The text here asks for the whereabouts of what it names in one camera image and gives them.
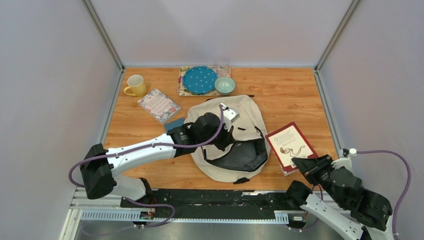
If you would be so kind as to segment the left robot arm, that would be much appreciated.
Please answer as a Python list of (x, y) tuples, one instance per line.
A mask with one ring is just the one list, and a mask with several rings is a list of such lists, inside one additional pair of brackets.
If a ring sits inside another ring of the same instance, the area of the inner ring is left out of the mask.
[(101, 143), (91, 146), (84, 160), (77, 164), (87, 198), (95, 200), (112, 194), (148, 207), (153, 194), (147, 180), (127, 177), (123, 172), (153, 161), (189, 155), (207, 145), (224, 151), (234, 142), (232, 124), (239, 116), (231, 108), (220, 116), (207, 112), (195, 122), (174, 127), (148, 141), (108, 149)]

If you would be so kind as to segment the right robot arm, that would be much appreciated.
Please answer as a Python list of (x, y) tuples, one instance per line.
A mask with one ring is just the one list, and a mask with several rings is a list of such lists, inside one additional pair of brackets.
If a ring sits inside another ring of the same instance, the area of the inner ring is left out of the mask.
[(349, 211), (345, 217), (328, 206), (300, 181), (293, 181), (285, 193), (285, 203), (302, 209), (331, 227), (345, 240), (393, 240), (393, 209), (384, 196), (364, 188), (363, 181), (350, 171), (351, 158), (333, 160), (292, 158), (300, 173), (313, 186), (321, 186), (337, 206)]

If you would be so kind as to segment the blue polka dot plate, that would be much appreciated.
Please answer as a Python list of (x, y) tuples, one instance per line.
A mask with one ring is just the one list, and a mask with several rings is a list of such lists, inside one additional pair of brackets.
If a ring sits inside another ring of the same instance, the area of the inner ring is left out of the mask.
[(209, 66), (194, 66), (182, 77), (183, 86), (191, 93), (206, 94), (215, 89), (218, 75)]

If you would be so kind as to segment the blue leather wallet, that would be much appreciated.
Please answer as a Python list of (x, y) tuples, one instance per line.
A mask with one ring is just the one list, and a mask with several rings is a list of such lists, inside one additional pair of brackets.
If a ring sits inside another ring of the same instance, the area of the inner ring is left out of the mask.
[(164, 125), (164, 129), (166, 132), (168, 132), (172, 130), (173, 128), (181, 127), (184, 124), (184, 121), (185, 121), (184, 117), (178, 118), (174, 121), (170, 121)]

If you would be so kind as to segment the clear drinking glass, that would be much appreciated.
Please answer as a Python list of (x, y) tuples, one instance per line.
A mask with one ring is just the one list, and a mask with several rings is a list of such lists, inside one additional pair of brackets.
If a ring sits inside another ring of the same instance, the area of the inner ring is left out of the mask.
[(229, 58), (225, 56), (219, 56), (215, 59), (214, 66), (218, 77), (224, 77), (230, 73), (229, 63)]

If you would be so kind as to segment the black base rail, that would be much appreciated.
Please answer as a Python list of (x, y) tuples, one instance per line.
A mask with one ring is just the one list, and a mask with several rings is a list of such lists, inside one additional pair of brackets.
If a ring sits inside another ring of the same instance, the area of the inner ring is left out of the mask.
[(165, 189), (154, 190), (145, 204), (158, 204), (154, 218), (271, 220), (277, 212), (304, 215), (305, 211), (287, 202), (284, 191)]

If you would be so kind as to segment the yellow mug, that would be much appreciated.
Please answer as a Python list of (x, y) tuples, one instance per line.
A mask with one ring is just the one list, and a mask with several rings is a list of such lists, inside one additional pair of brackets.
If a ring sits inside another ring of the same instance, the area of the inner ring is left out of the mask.
[(123, 91), (128, 96), (144, 97), (147, 93), (144, 78), (139, 74), (130, 76), (127, 79), (127, 87), (125, 87)]

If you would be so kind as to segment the floral cover book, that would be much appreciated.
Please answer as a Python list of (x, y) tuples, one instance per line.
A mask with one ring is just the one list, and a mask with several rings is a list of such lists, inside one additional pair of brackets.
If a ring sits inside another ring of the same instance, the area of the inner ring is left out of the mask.
[(138, 105), (160, 124), (167, 124), (181, 107), (168, 96), (155, 88), (137, 101)]

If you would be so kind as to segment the light teal bowl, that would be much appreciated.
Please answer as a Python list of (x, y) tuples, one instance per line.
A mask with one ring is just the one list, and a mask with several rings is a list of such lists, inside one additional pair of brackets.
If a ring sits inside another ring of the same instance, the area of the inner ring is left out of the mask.
[(215, 80), (214, 87), (221, 95), (229, 95), (236, 89), (236, 82), (229, 76), (221, 76)]

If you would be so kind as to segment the beige canvas backpack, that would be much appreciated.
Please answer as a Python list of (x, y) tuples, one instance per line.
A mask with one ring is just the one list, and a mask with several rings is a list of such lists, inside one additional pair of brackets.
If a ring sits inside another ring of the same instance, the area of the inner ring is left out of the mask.
[(191, 107), (185, 123), (193, 123), (206, 113), (220, 116), (224, 104), (238, 114), (232, 122), (224, 149), (215, 145), (199, 147), (191, 154), (197, 167), (214, 181), (243, 184), (261, 172), (269, 159), (271, 148), (266, 143), (266, 129), (258, 105), (248, 95), (212, 98)]

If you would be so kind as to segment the red white book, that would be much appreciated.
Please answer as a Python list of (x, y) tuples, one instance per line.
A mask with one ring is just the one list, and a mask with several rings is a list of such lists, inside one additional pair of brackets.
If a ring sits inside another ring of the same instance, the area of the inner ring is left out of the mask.
[(266, 135), (274, 155), (285, 176), (298, 170), (293, 158), (317, 158), (318, 154), (300, 131), (295, 122), (291, 122)]

